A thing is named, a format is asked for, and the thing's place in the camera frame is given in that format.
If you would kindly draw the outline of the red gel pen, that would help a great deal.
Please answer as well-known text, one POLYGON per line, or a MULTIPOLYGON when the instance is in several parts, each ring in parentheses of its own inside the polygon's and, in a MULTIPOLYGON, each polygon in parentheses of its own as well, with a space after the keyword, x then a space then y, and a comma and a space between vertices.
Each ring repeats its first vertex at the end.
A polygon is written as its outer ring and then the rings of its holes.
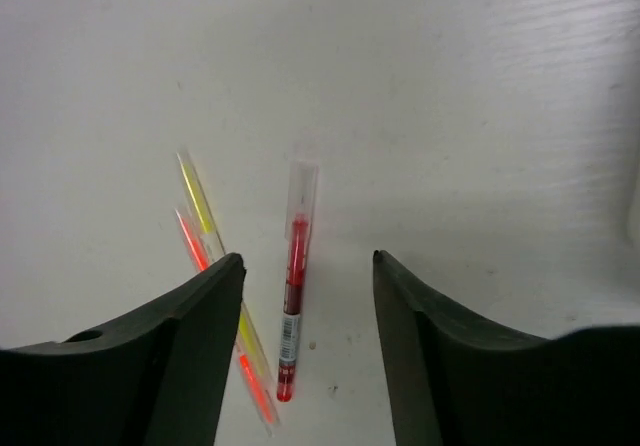
POLYGON ((285 228, 288 257, 276 388, 280 402, 290 401, 294 393, 317 175, 318 167, 311 163, 295 161, 291 165, 285 228))

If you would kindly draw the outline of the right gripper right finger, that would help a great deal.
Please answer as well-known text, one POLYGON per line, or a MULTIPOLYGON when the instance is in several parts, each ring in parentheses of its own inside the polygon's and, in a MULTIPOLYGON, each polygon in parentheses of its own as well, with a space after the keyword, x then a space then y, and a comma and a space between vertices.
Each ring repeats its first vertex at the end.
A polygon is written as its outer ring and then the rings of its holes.
POLYGON ((635 445, 639 329, 544 339, 491 321, 385 251, 373 293, 400 445, 635 445))

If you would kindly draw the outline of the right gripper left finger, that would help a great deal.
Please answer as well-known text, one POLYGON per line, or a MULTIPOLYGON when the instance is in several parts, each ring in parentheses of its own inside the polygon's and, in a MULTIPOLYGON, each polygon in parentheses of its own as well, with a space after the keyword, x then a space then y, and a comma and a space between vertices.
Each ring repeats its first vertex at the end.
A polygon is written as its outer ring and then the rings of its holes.
POLYGON ((245 275, 231 253, 64 342, 2 351, 2 444, 213 444, 245 275))

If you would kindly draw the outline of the orange highlighter pen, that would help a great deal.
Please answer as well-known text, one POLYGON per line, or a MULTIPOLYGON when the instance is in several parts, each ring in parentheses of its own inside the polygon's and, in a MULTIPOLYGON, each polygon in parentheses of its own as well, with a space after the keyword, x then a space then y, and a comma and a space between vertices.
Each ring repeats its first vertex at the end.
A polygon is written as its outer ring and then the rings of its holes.
MULTIPOLYGON (((221 253, 212 256, 207 251, 203 240, 197 234, 195 224, 185 210, 176 208, 175 215, 182 231, 185 247, 196 270, 198 272, 206 270, 221 258, 221 253)), ((279 416, 270 395, 270 388, 273 385, 272 375, 245 302, 241 303, 233 357, 256 413, 264 424, 267 434, 272 436, 275 429, 280 426, 279 416)))

